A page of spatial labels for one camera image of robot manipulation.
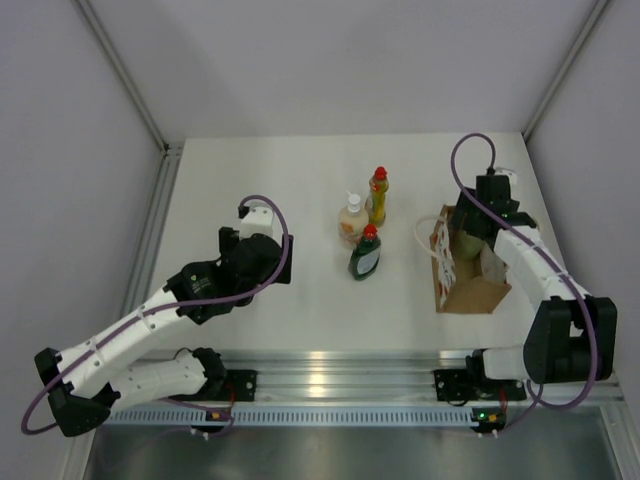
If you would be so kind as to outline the pale green white-capped bottle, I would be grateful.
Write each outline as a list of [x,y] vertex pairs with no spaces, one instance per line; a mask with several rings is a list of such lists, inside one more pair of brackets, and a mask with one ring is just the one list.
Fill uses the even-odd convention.
[[459,230],[456,236],[456,256],[462,261],[473,261],[482,251],[485,241]]

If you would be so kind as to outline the cream pump lotion bottle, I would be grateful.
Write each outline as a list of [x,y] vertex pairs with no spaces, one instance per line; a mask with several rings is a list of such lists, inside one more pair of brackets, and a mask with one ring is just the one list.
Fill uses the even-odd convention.
[[361,197],[347,193],[346,205],[338,215],[338,235],[345,247],[354,249],[369,223],[369,216],[363,207]]

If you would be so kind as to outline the green bottle red label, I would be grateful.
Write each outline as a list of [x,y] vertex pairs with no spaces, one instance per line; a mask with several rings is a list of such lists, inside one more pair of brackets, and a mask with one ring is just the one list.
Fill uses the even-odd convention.
[[368,224],[354,248],[349,262],[349,273],[354,280],[362,281],[377,269],[381,251],[381,240],[378,229]]

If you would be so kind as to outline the yellow bottle red cap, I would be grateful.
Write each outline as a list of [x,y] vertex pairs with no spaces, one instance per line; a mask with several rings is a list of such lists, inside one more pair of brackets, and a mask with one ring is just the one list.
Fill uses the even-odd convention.
[[388,173],[385,167],[378,166],[369,179],[369,196],[365,207],[369,221],[381,227],[386,220],[386,195],[389,190]]

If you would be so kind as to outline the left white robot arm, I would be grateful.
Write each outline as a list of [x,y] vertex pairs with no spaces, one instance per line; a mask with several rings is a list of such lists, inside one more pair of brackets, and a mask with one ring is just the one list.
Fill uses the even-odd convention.
[[64,436],[92,431],[111,414],[138,404],[214,400],[224,392],[228,373],[211,348],[139,362],[188,327],[249,304],[270,284],[290,282],[292,235],[280,241],[262,233],[243,238],[223,227],[219,237],[218,259],[185,265],[136,310],[87,341],[35,356],[54,425]]

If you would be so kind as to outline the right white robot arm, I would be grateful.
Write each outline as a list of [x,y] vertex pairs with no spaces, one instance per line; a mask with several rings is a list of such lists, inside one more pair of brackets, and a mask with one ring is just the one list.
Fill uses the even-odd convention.
[[502,380],[597,382],[613,370],[614,302],[591,295],[560,267],[519,205],[509,177],[490,169],[460,193],[451,218],[454,230],[481,241],[506,266],[534,313],[523,342],[483,350],[466,371],[467,389],[478,397],[490,396]]

